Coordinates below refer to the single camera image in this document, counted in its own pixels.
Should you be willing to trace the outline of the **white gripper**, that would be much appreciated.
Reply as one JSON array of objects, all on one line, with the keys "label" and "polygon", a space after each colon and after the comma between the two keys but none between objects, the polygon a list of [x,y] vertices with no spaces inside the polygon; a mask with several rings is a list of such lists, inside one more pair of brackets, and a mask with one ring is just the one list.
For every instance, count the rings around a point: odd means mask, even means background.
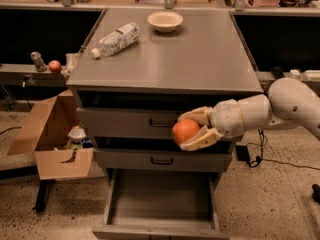
[{"label": "white gripper", "polygon": [[239,103],[234,100],[222,101],[211,107],[200,107],[183,113],[178,120],[194,120],[203,126],[193,137],[182,142],[183,151],[196,151],[216,144],[223,136],[231,139],[244,134],[245,126]]}]

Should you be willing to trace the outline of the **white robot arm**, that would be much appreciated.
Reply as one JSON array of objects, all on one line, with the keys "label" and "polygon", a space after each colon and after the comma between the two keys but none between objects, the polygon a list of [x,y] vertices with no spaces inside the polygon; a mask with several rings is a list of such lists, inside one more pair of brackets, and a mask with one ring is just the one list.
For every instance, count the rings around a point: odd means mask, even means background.
[{"label": "white robot arm", "polygon": [[288,129],[303,126],[320,139],[320,97],[294,78],[274,81],[268,94],[241,100],[226,100],[214,107],[200,107],[182,114],[178,121],[191,119],[201,128],[179,141],[183,151],[195,151],[216,144],[221,138],[233,139],[253,129]]}]

